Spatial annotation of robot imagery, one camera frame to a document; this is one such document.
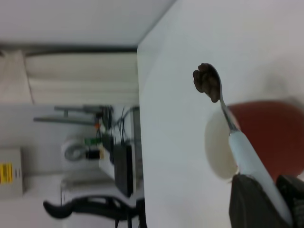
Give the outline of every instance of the yellow sticker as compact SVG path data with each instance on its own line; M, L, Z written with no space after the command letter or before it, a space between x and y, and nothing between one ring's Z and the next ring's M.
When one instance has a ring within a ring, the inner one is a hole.
M0 184L13 183L13 165L12 163L0 164Z

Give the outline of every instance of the spoon handle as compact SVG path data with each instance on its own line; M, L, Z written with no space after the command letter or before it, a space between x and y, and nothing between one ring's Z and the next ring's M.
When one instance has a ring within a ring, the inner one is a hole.
M240 173L253 177L261 185L277 212L292 227L290 210L248 138L241 131L232 131L229 145Z

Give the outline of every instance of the spoon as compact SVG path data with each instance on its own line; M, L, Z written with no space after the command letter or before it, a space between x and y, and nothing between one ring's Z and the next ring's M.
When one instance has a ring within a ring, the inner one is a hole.
M263 191L269 197L279 215L288 225L292 227L293 219L281 193L277 189L275 183L261 162L255 149L252 147L248 138L234 124L233 115L225 105L223 99L222 83L218 72L211 64L207 65L212 71L213 76L218 77L220 106L230 129L229 145L240 173L254 178L261 185Z

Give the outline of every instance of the food on spoon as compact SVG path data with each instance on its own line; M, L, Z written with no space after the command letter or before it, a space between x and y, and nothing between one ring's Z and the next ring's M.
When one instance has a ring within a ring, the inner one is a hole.
M219 100L219 78L213 69L206 63L202 63L198 67L199 70L193 72L195 88L200 93L207 94L211 101L216 103Z

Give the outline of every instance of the white wall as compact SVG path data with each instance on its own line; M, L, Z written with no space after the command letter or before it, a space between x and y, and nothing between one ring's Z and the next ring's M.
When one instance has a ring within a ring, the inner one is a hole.
M53 106L0 105L0 147L21 147L26 174L61 172L64 140L70 135L95 137L90 126L33 122L34 117L50 114L62 112Z
M149 227L230 227L231 186L213 173L204 143L220 106L196 91L192 72L213 64L227 104L286 96L303 103L303 8L302 1L179 0L139 45Z
M174 0L0 2L0 42L137 46Z
M114 107L114 118L118 119L123 110L123 105ZM0 105L0 147L20 146L23 152L24 169L27 174L25 178L25 194L23 198L5 200L0 202L0 221L6 228L61 228L67 227L67 221L58 221L51 218L43 208L43 201L49 200L53 203L61 201L61 180L63 174L46 175L48 172L61 172L64 167L61 161L61 143L69 135L82 134L95 137L93 127L56 124L56 123L34 123L34 116L58 114L52 106L32 105ZM131 119L126 118L126 131L128 137L131 130ZM92 168L98 167L98 161L92 164ZM97 178L98 171L83 172ZM108 177L100 171L100 178ZM72 226L77 227L78 221L86 227L97 228L114 227L114 222L102 218L94 218L90 222L90 216L73 215Z

